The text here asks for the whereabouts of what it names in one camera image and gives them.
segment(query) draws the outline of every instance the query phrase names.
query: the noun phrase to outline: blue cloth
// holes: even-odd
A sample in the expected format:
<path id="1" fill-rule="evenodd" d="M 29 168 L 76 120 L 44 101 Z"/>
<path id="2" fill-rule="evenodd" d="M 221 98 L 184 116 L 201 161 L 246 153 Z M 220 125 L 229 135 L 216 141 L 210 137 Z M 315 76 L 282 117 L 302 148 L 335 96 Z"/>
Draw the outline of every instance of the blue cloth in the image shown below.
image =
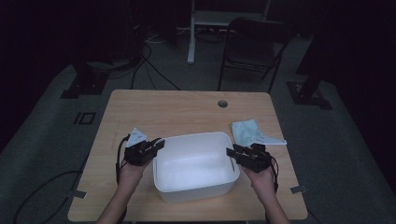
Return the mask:
<path id="1" fill-rule="evenodd" d="M 241 147 L 250 147 L 253 143 L 262 145 L 287 144 L 286 140 L 279 140 L 262 134 L 254 119 L 233 122 L 231 129 L 233 130 L 235 143 Z"/>
<path id="2" fill-rule="evenodd" d="M 233 122 L 231 129 L 235 143 L 242 147 L 250 147 L 252 141 L 262 134 L 254 119 Z"/>

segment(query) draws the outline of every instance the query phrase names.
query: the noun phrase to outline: chair leg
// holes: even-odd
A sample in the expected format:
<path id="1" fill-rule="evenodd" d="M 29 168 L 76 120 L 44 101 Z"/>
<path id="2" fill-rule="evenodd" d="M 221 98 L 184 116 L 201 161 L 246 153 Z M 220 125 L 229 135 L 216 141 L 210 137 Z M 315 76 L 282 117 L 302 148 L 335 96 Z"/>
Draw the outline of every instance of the chair leg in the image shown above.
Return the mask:
<path id="1" fill-rule="evenodd" d="M 221 81 L 222 81 L 222 75 L 224 72 L 224 64 L 225 64 L 225 56 L 223 56 L 223 59 L 221 61 L 221 68 L 220 68 L 220 76 L 219 76 L 219 84 L 218 84 L 218 91 L 221 90 Z"/>
<path id="2" fill-rule="evenodd" d="M 277 61 L 277 63 L 276 63 L 275 71 L 274 71 L 273 77 L 272 77 L 272 79 L 271 79 L 270 86 L 269 86 L 269 88 L 268 88 L 268 92 L 267 92 L 268 94 L 271 93 L 271 89 L 272 89 L 272 87 L 273 87 L 273 85 L 274 85 L 274 82 L 275 82 L 275 77 L 276 77 L 276 74 L 277 74 L 277 69 L 279 68 L 280 61 L 281 61 L 281 60 L 282 60 L 282 56 L 279 57 L 279 59 L 278 59 L 278 61 Z"/>
<path id="3" fill-rule="evenodd" d="M 267 75 L 268 75 L 268 73 L 271 71 L 271 69 L 272 69 L 272 67 L 268 68 L 267 71 L 265 71 L 265 73 L 264 73 L 264 75 L 262 76 L 262 79 L 261 79 L 261 80 L 263 80 L 265 77 L 267 77 Z"/>

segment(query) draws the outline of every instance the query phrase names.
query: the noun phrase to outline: black stand base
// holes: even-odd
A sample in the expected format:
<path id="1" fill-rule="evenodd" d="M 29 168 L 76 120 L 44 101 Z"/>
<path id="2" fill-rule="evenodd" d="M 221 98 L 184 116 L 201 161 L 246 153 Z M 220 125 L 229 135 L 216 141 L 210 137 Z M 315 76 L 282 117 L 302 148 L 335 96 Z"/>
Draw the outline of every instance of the black stand base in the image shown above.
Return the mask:
<path id="1" fill-rule="evenodd" d="M 81 94 L 100 95 L 106 85 L 107 78 L 108 73 L 100 73 L 93 76 L 89 82 L 86 82 L 83 80 L 85 78 L 77 75 L 69 90 L 62 93 L 61 99 L 77 99 Z"/>
<path id="2" fill-rule="evenodd" d="M 301 95 L 301 88 L 304 83 L 300 82 L 286 82 L 288 84 L 290 95 L 296 105 L 318 105 L 320 109 L 332 110 L 329 101 L 325 100 L 320 93 L 316 90 L 312 95 Z"/>

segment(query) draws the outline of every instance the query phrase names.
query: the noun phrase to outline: table leg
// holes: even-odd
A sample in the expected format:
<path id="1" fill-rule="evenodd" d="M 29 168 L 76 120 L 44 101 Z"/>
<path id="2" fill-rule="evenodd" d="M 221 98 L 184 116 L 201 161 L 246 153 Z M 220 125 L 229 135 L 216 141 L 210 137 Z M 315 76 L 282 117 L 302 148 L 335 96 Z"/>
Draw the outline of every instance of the table leg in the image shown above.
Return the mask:
<path id="1" fill-rule="evenodd" d="M 190 45 L 189 45 L 189 55 L 187 58 L 187 63 L 194 63 L 195 56 L 195 1 L 191 0 L 191 29 L 190 29 Z"/>

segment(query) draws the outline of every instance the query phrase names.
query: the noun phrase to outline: white plastic bin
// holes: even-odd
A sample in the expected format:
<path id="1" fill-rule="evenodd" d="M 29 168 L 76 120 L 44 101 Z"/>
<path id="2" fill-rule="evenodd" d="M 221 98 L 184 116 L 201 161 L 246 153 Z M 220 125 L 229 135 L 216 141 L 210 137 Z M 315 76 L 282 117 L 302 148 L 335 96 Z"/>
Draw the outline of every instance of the white plastic bin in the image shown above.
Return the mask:
<path id="1" fill-rule="evenodd" d="M 240 171 L 226 147 L 233 148 L 226 133 L 165 138 L 153 160 L 154 184 L 163 200 L 178 203 L 228 193 Z"/>

